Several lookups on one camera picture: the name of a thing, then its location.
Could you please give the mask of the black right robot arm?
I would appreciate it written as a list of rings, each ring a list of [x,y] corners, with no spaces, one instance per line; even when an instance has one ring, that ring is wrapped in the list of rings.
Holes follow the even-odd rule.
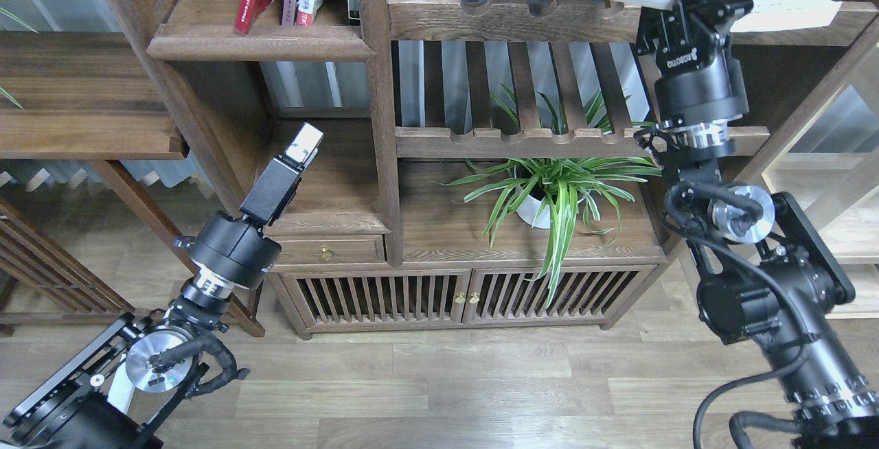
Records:
[[[826,320],[834,306],[854,300],[853,284],[791,194],[725,182],[719,171],[719,158],[734,151],[728,124],[749,111],[729,34],[751,9],[751,0],[672,0],[641,11],[635,43],[661,73],[659,120],[635,141],[662,167],[662,223],[694,258],[700,320],[725,345],[757,343],[771,365],[700,403],[693,444],[701,447],[716,398],[776,379],[795,405],[793,417],[735,413],[735,446],[751,448],[747,429],[757,428],[793,435],[795,448],[876,448],[877,393]]]

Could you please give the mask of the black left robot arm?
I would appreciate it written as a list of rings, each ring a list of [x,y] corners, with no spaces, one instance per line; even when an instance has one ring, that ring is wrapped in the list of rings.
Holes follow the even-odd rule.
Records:
[[[180,236],[197,272],[162,318],[123,314],[3,419],[3,448],[160,448],[160,425],[186,399],[244,380],[218,333],[235,288],[255,290],[282,246],[264,235],[294,198],[323,133],[304,123],[240,205],[217,211],[196,236]]]

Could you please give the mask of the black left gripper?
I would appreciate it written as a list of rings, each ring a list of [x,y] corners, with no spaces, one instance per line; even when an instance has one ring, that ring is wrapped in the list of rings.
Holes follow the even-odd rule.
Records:
[[[240,208],[242,217],[217,211],[196,237],[189,256],[200,270],[194,285],[201,290],[254,289],[273,267],[282,246],[264,236],[295,195],[301,174],[316,157],[324,133],[303,123],[295,138],[269,162]]]

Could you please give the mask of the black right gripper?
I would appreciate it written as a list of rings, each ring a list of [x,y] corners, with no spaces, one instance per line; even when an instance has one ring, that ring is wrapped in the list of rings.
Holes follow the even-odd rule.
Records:
[[[749,112],[729,34],[751,10],[751,0],[673,0],[669,9],[641,9],[635,49],[655,56],[663,128],[728,122]]]

